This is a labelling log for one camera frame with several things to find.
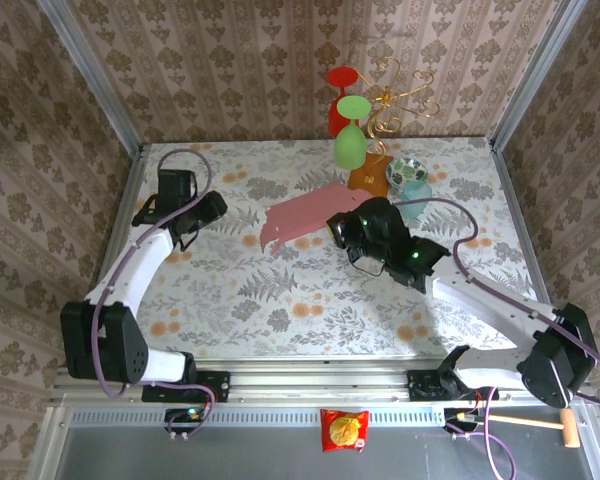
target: gray floor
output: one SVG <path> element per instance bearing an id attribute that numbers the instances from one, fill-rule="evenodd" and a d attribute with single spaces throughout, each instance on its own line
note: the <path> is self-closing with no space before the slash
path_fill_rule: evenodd
<path id="1" fill-rule="evenodd" d="M 539 418 L 537 411 L 533 414 Z M 514 452 L 518 479 L 588 480 L 582 449 L 556 430 L 494 425 Z M 505 478 L 508 462 L 498 463 Z M 394 480 L 494 478 L 479 438 L 439 429 L 371 428 L 362 453 L 322 453 L 317 428 L 207 428 L 171 442 L 155 428 L 70 429 L 57 479 Z"/>

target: wooden mallet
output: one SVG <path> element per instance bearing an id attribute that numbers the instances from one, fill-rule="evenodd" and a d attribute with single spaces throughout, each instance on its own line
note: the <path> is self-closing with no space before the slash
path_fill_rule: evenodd
<path id="1" fill-rule="evenodd" d="M 467 415 L 459 413 L 457 419 L 460 421 L 479 421 L 476 423 L 484 423 L 483 418 L 478 418 L 475 415 Z M 564 446 L 567 448 L 580 448 L 580 436 L 578 435 L 578 425 L 576 416 L 573 410 L 565 408 L 560 410 L 560 423 L 545 422 L 543 420 L 531 420 L 529 418 L 505 417 L 502 415 L 489 415 L 490 422 L 513 423 L 515 425 L 527 425 L 529 427 L 552 428 L 554 430 L 562 430 L 562 438 Z"/>

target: snack bag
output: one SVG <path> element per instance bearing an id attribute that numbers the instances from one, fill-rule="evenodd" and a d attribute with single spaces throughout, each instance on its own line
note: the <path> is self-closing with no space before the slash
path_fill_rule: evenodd
<path id="1" fill-rule="evenodd" d="M 322 421 L 322 451 L 353 449 L 362 451 L 367 443 L 369 412 L 339 412 L 320 410 Z"/>

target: green wine glass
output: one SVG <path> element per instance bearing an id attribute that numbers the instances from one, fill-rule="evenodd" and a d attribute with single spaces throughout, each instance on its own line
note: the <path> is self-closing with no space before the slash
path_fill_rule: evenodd
<path id="1" fill-rule="evenodd" d="M 340 130 L 336 137 L 334 156 L 336 165 L 347 170 L 355 170 L 364 165 L 367 158 L 367 140 L 364 133 L 356 125 L 356 120 L 366 117 L 371 112 L 371 103 L 359 95 L 349 95 L 338 102 L 338 113 L 351 120 L 351 123 Z"/>

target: floral tablecloth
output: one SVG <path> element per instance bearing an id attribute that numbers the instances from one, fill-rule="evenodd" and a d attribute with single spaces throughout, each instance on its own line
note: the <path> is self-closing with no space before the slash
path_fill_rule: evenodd
<path id="1" fill-rule="evenodd" d="M 169 150 L 150 146 L 138 209 L 157 190 L 156 164 Z M 454 346 L 504 348 L 491 327 L 450 303 L 354 269 L 326 229 L 288 242 L 272 256 L 259 235 L 266 209 L 332 182 L 346 183 L 332 141 L 193 144 L 210 161 L 212 188 L 227 214 L 200 232 L 185 253 L 174 251 L 153 279 L 138 313 L 148 343 L 213 358 L 289 356 L 439 356 Z M 461 256 L 470 267 L 534 297 L 527 267 L 488 145 L 481 138 L 403 139 L 394 157 L 429 169 L 434 195 L 472 211 L 480 235 Z M 204 181 L 197 157 L 178 154 L 168 168 Z M 469 232 L 452 206 L 429 204 L 407 222 L 415 234 L 451 247 Z"/>

